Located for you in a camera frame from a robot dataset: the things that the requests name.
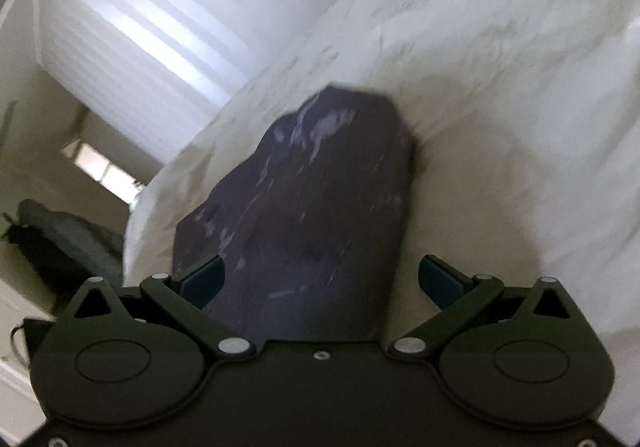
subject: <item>triangular hole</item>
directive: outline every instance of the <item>triangular hole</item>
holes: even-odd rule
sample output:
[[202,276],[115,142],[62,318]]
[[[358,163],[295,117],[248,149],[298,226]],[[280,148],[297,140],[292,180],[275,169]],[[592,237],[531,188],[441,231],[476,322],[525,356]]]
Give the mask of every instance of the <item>triangular hole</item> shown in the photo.
[[98,289],[90,290],[82,301],[80,308],[76,312],[76,318],[95,317],[97,315],[107,315],[111,313],[111,308],[107,304],[102,292]]
[[549,317],[558,317],[561,319],[569,319],[569,314],[564,309],[562,301],[554,290],[545,290],[540,298],[540,302],[533,310],[537,315],[547,315]]

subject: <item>dark purple cloth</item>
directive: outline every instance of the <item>dark purple cloth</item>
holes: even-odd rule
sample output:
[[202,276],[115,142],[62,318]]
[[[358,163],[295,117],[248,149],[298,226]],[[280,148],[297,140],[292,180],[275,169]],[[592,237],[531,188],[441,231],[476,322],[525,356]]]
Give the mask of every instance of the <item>dark purple cloth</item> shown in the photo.
[[203,311],[259,345],[376,338],[413,148],[387,98],[327,87],[178,224],[174,275],[219,253],[225,284]]

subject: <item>bright window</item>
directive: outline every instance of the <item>bright window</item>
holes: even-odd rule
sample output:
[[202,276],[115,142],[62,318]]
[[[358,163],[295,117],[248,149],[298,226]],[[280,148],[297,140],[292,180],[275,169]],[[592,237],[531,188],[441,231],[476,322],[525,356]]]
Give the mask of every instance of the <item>bright window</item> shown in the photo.
[[130,206],[134,205],[136,197],[145,188],[130,174],[79,139],[68,144],[62,152],[96,182]]

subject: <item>mattress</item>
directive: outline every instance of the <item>mattress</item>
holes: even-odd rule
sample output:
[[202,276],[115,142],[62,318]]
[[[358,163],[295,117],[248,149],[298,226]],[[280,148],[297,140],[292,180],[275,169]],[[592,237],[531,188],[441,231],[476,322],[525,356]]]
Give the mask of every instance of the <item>mattress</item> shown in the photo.
[[385,340],[437,310],[435,253],[506,284],[559,278],[614,360],[601,421],[640,437],[640,0],[338,0],[151,182],[126,284],[168,271],[175,226],[279,116],[327,84],[383,92],[417,136]]

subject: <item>white bed sheet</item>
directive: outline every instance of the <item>white bed sheet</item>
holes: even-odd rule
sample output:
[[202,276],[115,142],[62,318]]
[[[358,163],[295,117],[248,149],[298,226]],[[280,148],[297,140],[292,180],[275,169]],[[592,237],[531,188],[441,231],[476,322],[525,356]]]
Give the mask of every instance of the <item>white bed sheet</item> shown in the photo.
[[388,93],[420,167],[387,337],[434,315],[436,253],[507,284],[558,277],[614,358],[602,416],[640,437],[640,0],[339,0],[145,190],[126,283],[170,268],[176,223],[276,117],[327,83]]

